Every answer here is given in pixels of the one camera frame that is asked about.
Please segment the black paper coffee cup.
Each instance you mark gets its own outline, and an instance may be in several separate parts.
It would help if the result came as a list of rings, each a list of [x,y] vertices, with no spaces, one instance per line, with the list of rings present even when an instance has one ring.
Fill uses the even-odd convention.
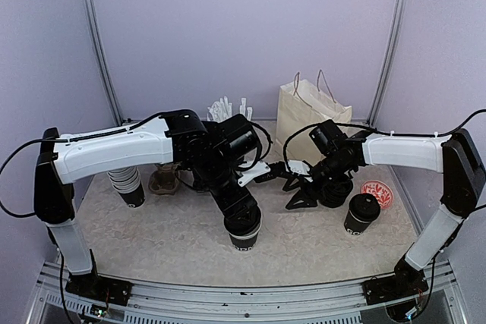
[[[349,202],[349,210],[343,223],[344,229],[351,235],[361,235],[380,215],[380,204],[369,193],[354,195]]]

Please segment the black plastic cup lid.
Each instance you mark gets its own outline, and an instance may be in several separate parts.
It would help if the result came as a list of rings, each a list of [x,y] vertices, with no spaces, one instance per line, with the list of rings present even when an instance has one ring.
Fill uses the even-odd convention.
[[[349,202],[349,211],[362,222],[372,222],[380,215],[380,205],[377,199],[369,193],[354,195]]]

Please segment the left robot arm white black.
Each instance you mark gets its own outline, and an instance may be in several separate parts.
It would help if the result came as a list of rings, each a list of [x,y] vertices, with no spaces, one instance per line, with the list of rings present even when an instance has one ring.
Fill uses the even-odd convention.
[[[243,115],[222,122],[202,121],[191,110],[162,112],[135,124],[90,134],[44,133],[34,176],[34,212],[46,224],[77,286],[90,297],[106,290],[106,280],[77,225],[74,183],[106,173],[125,203],[144,203],[141,165],[175,164],[190,170],[208,189],[223,214],[233,246],[250,250],[261,227],[261,212],[247,189],[260,152],[253,125]]]

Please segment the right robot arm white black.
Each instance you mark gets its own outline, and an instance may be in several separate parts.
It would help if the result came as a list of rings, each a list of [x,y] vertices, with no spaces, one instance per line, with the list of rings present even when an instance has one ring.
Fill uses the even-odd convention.
[[[485,167],[469,132],[463,127],[444,134],[388,134],[370,127],[347,136],[334,121],[306,126],[314,145],[324,158],[293,178],[302,181],[301,190],[310,204],[313,191],[327,186],[340,175],[368,165],[391,165],[435,171],[443,176],[443,195],[417,241],[407,250],[385,279],[369,280],[370,288],[388,287],[403,297],[412,289],[426,289],[424,267],[457,236],[465,220],[481,207]]]

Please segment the cream paper takeout bag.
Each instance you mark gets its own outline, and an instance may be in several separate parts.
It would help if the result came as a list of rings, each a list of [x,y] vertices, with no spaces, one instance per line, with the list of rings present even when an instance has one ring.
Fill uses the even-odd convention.
[[[328,119],[349,123],[352,120],[352,107],[336,100],[323,71],[318,71],[315,83],[301,79],[300,74],[296,74],[292,82],[279,87],[276,145],[280,149],[293,133]]]

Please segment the stack of black lids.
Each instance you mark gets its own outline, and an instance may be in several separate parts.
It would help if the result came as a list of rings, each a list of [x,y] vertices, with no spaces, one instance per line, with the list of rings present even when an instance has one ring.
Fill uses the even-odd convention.
[[[344,204],[352,192],[353,183],[351,180],[334,181],[322,189],[320,204],[328,208],[337,208]]]

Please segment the brown pulp cup carrier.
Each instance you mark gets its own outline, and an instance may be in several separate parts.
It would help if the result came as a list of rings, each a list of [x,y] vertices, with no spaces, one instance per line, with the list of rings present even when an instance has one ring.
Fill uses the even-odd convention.
[[[156,170],[149,178],[148,187],[156,195],[173,195],[179,187],[175,166],[172,164],[156,165]]]

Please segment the red patterned white bowl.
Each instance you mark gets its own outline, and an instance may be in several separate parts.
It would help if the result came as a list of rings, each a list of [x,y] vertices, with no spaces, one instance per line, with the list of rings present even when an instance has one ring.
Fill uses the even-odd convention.
[[[369,193],[373,195],[377,199],[381,209],[388,209],[393,204],[393,191],[382,181],[366,181],[361,185],[360,191],[361,193]]]

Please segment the cup holding white straws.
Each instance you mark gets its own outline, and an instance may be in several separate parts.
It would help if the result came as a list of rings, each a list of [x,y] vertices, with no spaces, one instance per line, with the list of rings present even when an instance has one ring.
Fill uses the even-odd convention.
[[[241,97],[234,105],[224,96],[207,108],[207,121],[220,123],[236,115],[243,115],[248,121],[252,121],[253,107],[248,104],[246,97]]]

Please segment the stack of paper cups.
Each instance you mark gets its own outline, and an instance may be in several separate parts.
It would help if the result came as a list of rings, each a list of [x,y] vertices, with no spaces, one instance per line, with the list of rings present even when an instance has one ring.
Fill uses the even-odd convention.
[[[106,174],[115,191],[129,208],[135,209],[144,204],[145,193],[137,166],[118,168]]]

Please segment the aluminium front frame rail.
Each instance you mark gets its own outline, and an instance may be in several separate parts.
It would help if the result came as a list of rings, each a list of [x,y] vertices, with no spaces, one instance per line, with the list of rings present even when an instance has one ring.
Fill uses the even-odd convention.
[[[130,281],[102,301],[60,292],[67,273],[45,263],[22,323],[468,323],[465,304],[447,261],[425,270],[432,292],[374,297],[387,274],[326,284],[223,288]]]

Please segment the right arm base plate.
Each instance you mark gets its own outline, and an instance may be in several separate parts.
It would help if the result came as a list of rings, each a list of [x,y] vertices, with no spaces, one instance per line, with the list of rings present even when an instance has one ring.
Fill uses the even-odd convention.
[[[424,278],[417,278],[412,282],[403,281],[396,275],[382,278],[372,278],[362,283],[367,305],[381,304],[388,301],[411,297],[429,289]]]

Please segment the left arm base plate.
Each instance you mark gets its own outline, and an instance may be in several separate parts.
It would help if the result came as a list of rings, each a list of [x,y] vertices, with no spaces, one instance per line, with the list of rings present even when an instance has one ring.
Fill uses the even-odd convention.
[[[126,307],[133,285],[131,282],[105,276],[72,275],[66,291],[80,297]]]

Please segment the right aluminium corner post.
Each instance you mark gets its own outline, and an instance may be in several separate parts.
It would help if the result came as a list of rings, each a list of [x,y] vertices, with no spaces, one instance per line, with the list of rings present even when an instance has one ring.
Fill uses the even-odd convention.
[[[392,71],[394,56],[396,54],[397,46],[399,43],[400,30],[405,8],[406,0],[395,0],[390,25],[390,32],[387,40],[387,47],[385,49],[383,62],[380,68],[377,89],[374,94],[371,110],[368,115],[369,125],[376,124],[380,108],[383,105],[387,86],[390,80],[390,73]]]

